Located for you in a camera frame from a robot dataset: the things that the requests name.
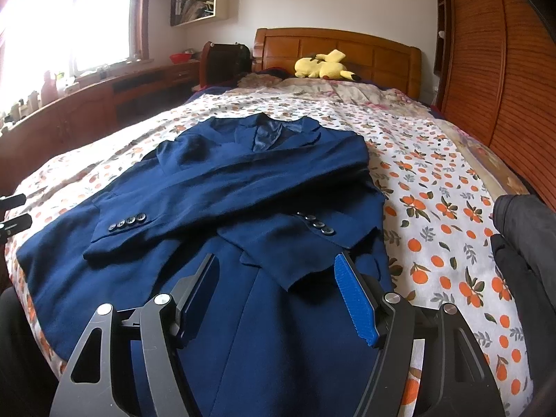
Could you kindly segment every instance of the wooden louvered door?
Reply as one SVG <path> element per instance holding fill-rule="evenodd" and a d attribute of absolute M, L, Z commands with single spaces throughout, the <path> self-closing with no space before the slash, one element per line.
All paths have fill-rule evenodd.
<path fill-rule="evenodd" d="M 446 118 L 488 145 L 498 114 L 504 51 L 501 0 L 452 0 Z"/>
<path fill-rule="evenodd" d="M 527 0 L 451 0 L 441 110 L 556 209 L 556 44 Z"/>
<path fill-rule="evenodd" d="M 556 209 L 556 44 L 526 0 L 504 0 L 504 91 L 490 148 Z"/>

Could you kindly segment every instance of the yellow plush toy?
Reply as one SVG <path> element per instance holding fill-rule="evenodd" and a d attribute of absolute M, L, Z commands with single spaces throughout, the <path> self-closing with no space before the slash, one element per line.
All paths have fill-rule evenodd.
<path fill-rule="evenodd" d="M 339 50 L 332 50 L 327 55 L 315 55 L 313 58 L 301 58 L 295 63 L 295 76 L 298 78 L 324 78 L 326 80 L 340 80 L 346 78 L 354 82 L 361 77 L 348 72 L 340 63 L 346 55 Z"/>

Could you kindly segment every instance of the red bowl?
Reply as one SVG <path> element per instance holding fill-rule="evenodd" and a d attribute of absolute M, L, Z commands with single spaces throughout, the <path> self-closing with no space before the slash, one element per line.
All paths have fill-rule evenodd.
<path fill-rule="evenodd" d="M 174 53 L 170 55 L 170 60 L 173 64 L 187 63 L 192 56 L 191 53 Z"/>

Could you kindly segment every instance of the black clamp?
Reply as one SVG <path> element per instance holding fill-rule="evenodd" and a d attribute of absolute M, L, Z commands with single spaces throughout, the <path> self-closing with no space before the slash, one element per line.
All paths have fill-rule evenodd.
<path fill-rule="evenodd" d="M 421 338 L 425 351 L 415 417 L 504 416 L 492 373 L 456 306 L 412 306 L 396 293 L 384 293 L 373 277 L 359 274 L 347 253 L 340 256 L 373 305 L 371 323 L 379 348 L 354 417 L 397 416 L 413 340 Z M 158 294 L 142 308 L 115 311 L 108 303 L 99 306 L 69 358 L 50 417 L 140 415 L 130 340 L 142 341 L 157 417 L 200 417 L 174 351 L 181 348 L 179 335 L 194 313 L 188 311 L 195 296 L 204 295 L 197 292 L 213 266 L 218 268 L 218 261 L 209 254 L 195 275 L 180 279 L 170 294 Z"/>
<path fill-rule="evenodd" d="M 452 303 L 440 309 L 413 306 L 394 292 L 384 293 L 372 276 L 346 263 L 373 307 L 380 348 L 354 417 L 398 414 L 411 362 L 413 340 L 425 340 L 422 376 L 414 417 L 503 417 L 500 394 L 483 352 Z"/>
<path fill-rule="evenodd" d="M 7 210 L 24 205 L 27 201 L 25 195 L 0 197 L 0 214 Z M 11 220 L 0 222 L 0 245 L 5 245 L 9 237 L 23 232 L 31 227 L 33 218 L 29 213 L 24 213 Z"/>

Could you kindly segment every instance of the blue gripper pad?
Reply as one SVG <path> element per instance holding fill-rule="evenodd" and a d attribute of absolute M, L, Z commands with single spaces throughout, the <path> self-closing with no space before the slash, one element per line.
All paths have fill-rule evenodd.
<path fill-rule="evenodd" d="M 334 277 L 357 334 L 364 338 L 369 346 L 373 346 L 379 338 L 375 311 L 361 288 L 355 271 L 342 254 L 338 254 L 334 260 Z"/>

